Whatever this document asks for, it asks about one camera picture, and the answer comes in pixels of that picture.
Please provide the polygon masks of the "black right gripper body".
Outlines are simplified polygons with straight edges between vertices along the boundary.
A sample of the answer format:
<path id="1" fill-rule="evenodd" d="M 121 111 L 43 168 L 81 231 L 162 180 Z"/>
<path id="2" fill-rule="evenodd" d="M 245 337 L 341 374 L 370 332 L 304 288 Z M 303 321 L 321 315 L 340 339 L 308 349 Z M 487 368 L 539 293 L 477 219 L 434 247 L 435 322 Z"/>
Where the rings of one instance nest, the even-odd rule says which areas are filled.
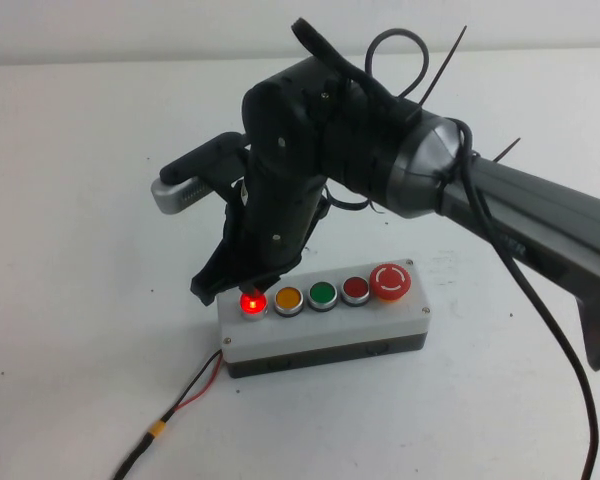
<path id="1" fill-rule="evenodd" d="M 247 201 L 231 241 L 231 259 L 241 271 L 271 273 L 298 259 L 326 181 L 329 117 L 329 80 L 306 85 L 267 80 L 245 94 Z"/>

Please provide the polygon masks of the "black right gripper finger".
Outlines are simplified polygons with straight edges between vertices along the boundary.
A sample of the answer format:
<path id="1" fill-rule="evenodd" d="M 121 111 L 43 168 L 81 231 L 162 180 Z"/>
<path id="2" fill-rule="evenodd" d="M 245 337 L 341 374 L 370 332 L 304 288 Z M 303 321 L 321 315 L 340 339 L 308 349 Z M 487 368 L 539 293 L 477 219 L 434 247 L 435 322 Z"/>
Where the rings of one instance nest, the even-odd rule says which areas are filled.
<path id="1" fill-rule="evenodd" d="M 263 295 L 269 288 L 275 285 L 286 272 L 286 268 L 270 269 L 245 267 L 239 273 L 239 290 L 250 296 Z"/>
<path id="2" fill-rule="evenodd" d="M 204 306 L 210 306 L 216 296 L 236 287 L 243 277 L 243 269 L 234 252 L 221 241 L 204 267 L 192 278 L 191 293 Z"/>

